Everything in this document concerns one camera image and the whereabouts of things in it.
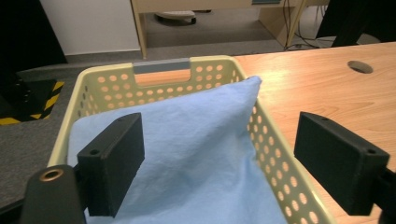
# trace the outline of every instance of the blue cloth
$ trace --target blue cloth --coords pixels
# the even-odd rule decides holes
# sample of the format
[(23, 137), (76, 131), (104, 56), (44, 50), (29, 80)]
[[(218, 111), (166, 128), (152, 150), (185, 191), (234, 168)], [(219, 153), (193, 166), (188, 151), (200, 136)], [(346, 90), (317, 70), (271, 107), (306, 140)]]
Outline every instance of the blue cloth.
[(113, 219), (88, 223), (286, 223), (255, 162), (247, 125), (261, 80), (79, 119), (68, 163), (114, 119), (142, 113), (146, 159)]

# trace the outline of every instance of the laundry basket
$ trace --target laundry basket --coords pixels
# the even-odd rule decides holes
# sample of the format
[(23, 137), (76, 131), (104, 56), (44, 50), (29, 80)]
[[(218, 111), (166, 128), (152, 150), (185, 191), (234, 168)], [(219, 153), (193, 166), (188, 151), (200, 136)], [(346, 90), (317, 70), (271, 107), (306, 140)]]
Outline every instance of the laundry basket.
[[(66, 163), (68, 138), (77, 119), (203, 91), (245, 78), (238, 62), (228, 56), (89, 68), (78, 77), (49, 166)], [(286, 220), (302, 224), (335, 223), (259, 100), (253, 107), (247, 129), (257, 149), (257, 163), (270, 183)]]

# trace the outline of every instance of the wooden desk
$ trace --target wooden desk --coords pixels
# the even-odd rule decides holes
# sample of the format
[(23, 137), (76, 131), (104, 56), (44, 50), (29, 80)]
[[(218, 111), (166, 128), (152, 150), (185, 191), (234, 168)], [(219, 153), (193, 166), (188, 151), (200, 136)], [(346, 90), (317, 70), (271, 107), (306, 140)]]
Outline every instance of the wooden desk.
[[(290, 7), (290, 17), (288, 12), (287, 23), (285, 23), (283, 12), (284, 1), (287, 1), (287, 6)], [(281, 45), (288, 47), (291, 45), (303, 9), (307, 6), (327, 5), (329, 0), (281, 0), (279, 4), (262, 5), (252, 5), (251, 2), (252, 0), (131, 0), (143, 58), (146, 59), (148, 56), (145, 13), (259, 7), (261, 9), (260, 22)]]
[[(396, 171), (396, 42), (236, 59), (249, 76), (262, 78), (260, 98), (291, 148), (300, 111), (312, 112), (386, 150), (391, 156), (388, 168)], [(374, 72), (355, 72), (347, 66), (349, 61), (368, 63)], [(369, 217), (350, 217), (313, 182), (338, 223), (377, 223), (377, 207)]]

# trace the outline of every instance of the black and yellow stripe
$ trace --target black and yellow stripe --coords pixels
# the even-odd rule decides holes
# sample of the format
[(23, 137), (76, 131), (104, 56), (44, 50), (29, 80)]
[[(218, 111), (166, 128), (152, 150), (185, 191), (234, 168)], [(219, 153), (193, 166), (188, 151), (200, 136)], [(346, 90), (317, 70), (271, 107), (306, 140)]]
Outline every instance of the black and yellow stripe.
[(55, 86), (52, 89), (52, 92), (49, 96), (49, 99), (46, 102), (46, 106), (41, 114), (33, 114), (28, 116), (17, 116), (12, 118), (3, 118), (0, 119), (0, 125), (14, 124), (25, 121), (32, 121), (38, 119), (47, 119), (50, 117), (50, 112), (52, 111), (53, 106), (58, 100), (59, 94), (61, 93), (61, 89), (64, 86), (63, 82), (56, 82)]

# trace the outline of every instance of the gray carpet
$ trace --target gray carpet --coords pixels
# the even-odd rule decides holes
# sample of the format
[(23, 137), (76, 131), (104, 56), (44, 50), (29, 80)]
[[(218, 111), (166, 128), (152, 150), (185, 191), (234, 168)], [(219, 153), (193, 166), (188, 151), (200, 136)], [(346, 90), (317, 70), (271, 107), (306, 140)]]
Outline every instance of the gray carpet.
[[(242, 55), (282, 51), (257, 21), (257, 9), (215, 10), (197, 14), (197, 24), (159, 24), (148, 15), (148, 60), (204, 55)], [(139, 51), (67, 56), (58, 64), (21, 72), (25, 81), (64, 82), (49, 119), (0, 126), (0, 207), (23, 197), (26, 182), (45, 168), (78, 74), (85, 68), (142, 61)]]

